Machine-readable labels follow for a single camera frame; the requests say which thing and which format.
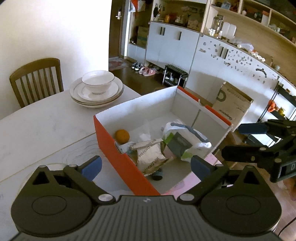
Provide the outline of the white blue tissue pack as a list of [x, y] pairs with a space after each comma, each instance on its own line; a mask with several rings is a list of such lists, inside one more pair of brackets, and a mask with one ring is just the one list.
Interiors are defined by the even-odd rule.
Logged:
[[212, 148], [207, 137], [180, 120], [165, 125], [163, 141], [177, 158], [186, 162], [191, 162], [193, 156], [206, 157]]

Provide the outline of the beige patterned foil pouch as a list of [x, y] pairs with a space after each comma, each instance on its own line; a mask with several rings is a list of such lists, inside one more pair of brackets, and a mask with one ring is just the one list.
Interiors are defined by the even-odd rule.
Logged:
[[164, 155], [166, 143], [161, 139], [154, 139], [136, 143], [132, 149], [137, 150], [136, 166], [144, 175], [149, 176], [155, 173], [166, 163], [173, 160]]

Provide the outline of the orange tangerine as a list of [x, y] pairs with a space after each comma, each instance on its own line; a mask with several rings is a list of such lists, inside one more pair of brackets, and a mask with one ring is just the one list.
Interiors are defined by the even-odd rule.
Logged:
[[115, 132], [115, 140], [120, 144], [123, 145], [130, 140], [130, 134], [128, 131], [121, 129]]

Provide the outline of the white blue snack wrapper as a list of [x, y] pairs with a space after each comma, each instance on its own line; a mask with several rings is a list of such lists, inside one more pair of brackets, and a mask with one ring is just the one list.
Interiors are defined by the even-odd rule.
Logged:
[[132, 149], [135, 144], [135, 142], [127, 142], [125, 144], [119, 144], [118, 142], [115, 142], [115, 146], [119, 153], [127, 154], [130, 158], [137, 157], [137, 150]]

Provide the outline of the clear plastic bag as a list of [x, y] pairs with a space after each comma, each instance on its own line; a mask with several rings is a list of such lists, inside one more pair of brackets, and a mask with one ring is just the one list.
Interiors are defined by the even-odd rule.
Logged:
[[145, 120], [144, 124], [139, 129], [137, 140], [139, 142], [154, 140], [162, 137], [162, 126], [157, 121]]

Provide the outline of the brown cardboard box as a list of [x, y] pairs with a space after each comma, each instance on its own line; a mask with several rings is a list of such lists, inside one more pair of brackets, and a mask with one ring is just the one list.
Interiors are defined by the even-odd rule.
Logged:
[[212, 108], [232, 123], [232, 132], [234, 132], [252, 103], [251, 97], [226, 81], [221, 85]]

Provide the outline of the red white cardboard box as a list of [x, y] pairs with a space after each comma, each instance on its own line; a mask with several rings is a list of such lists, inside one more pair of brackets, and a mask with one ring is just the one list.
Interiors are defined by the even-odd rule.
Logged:
[[204, 158], [232, 123], [181, 87], [169, 87], [94, 116], [100, 150], [139, 196], [168, 193], [191, 173], [192, 156]]

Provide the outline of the stacked white plates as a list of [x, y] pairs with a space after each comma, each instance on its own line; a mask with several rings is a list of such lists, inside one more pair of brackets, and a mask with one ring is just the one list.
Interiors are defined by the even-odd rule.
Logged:
[[101, 108], [116, 101], [124, 92], [124, 84], [115, 77], [111, 86], [106, 92], [94, 94], [82, 82], [82, 78], [75, 80], [70, 85], [70, 96], [79, 105], [87, 108]]

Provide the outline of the black shoe rack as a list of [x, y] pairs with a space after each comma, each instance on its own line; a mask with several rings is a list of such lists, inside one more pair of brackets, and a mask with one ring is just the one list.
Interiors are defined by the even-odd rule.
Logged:
[[167, 64], [164, 69], [162, 85], [185, 87], [189, 74], [174, 65]]

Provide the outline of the white ceramic bowl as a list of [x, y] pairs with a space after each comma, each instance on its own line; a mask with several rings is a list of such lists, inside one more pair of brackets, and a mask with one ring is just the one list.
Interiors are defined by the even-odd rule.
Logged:
[[105, 70], [91, 71], [82, 76], [85, 87], [93, 94], [102, 94], [114, 81], [114, 74]]

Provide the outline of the wooden dining chair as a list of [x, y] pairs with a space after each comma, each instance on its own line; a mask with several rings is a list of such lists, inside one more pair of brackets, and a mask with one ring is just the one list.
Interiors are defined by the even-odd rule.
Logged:
[[9, 81], [21, 108], [64, 91], [58, 58], [28, 63], [13, 72]]

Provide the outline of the pink slippers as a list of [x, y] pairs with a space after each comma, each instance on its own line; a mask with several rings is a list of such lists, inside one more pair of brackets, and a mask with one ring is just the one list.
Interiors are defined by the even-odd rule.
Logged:
[[143, 66], [142, 68], [140, 68], [140, 70], [138, 71], [138, 74], [141, 74], [145, 77], [147, 76], [153, 76], [157, 73], [157, 70], [155, 68], [148, 68], [146, 66]]

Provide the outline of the dark wooden door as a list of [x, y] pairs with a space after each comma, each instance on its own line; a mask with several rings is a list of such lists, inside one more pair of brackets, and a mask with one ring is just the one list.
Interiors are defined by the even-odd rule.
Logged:
[[109, 28], [109, 58], [118, 57], [120, 55], [124, 13], [125, 1], [112, 0]]

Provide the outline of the white wall cabinet unit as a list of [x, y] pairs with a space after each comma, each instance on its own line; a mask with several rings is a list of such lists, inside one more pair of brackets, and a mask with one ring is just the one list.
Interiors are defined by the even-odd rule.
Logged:
[[295, 37], [242, 14], [266, 11], [255, 1], [131, 1], [127, 55], [146, 68], [173, 65], [184, 85], [214, 103], [229, 82], [253, 103], [244, 121], [256, 121], [280, 83], [295, 100]]

